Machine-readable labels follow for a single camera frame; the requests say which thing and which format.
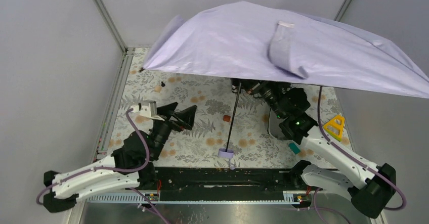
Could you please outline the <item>black zippered case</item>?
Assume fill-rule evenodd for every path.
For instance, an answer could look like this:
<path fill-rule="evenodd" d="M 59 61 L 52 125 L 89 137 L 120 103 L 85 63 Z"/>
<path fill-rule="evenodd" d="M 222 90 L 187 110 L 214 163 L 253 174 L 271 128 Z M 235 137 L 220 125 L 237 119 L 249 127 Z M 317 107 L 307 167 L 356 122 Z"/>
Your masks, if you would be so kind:
<path fill-rule="evenodd" d="M 269 112 L 269 120 L 268 120 L 268 133 L 272 137 L 275 137 L 281 141 L 288 140 L 288 138 L 283 134 L 280 123 L 282 123 L 284 119 L 278 118 L 273 110 L 270 109 Z"/>

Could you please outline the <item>lilac folding umbrella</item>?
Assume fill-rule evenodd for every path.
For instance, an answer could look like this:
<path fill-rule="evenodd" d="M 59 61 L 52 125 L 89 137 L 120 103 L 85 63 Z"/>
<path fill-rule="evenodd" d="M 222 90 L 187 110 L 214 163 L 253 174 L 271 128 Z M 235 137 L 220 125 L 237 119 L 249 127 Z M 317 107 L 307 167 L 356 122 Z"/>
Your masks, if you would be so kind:
<path fill-rule="evenodd" d="M 428 76 L 390 40 L 248 2 L 174 17 L 143 68 L 428 98 Z"/>

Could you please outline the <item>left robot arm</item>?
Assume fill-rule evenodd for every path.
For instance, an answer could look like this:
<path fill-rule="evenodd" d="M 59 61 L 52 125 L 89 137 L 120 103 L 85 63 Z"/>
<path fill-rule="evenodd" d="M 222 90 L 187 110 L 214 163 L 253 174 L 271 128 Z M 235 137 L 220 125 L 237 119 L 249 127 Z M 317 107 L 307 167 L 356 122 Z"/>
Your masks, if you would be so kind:
<path fill-rule="evenodd" d="M 172 131 L 192 130 L 196 105 L 176 111 L 177 102 L 158 107 L 155 101 L 142 101 L 125 113 L 134 131 L 123 145 L 104 158 L 74 171 L 44 173 L 45 190 L 36 202 L 50 213 L 73 208 L 89 197 L 120 189 L 153 186 L 156 173 L 153 163 Z"/>

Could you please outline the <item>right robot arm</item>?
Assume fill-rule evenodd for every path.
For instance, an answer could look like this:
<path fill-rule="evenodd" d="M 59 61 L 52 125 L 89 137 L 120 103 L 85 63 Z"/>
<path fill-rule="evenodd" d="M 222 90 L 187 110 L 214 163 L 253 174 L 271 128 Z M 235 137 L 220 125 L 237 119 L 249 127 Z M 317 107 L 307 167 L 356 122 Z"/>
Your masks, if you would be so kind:
<path fill-rule="evenodd" d="M 318 153 L 337 169 L 326 170 L 301 160 L 293 170 L 306 185 L 344 197 L 369 218 L 377 218 L 387 208 L 388 202 L 398 192 L 396 170 L 387 163 L 378 165 L 369 161 L 336 139 L 329 139 L 327 130 L 320 125 L 321 120 L 315 120 L 306 113 L 310 102 L 303 88 L 258 81 L 246 91 L 260 96 L 282 120 L 279 128 L 286 139 Z"/>

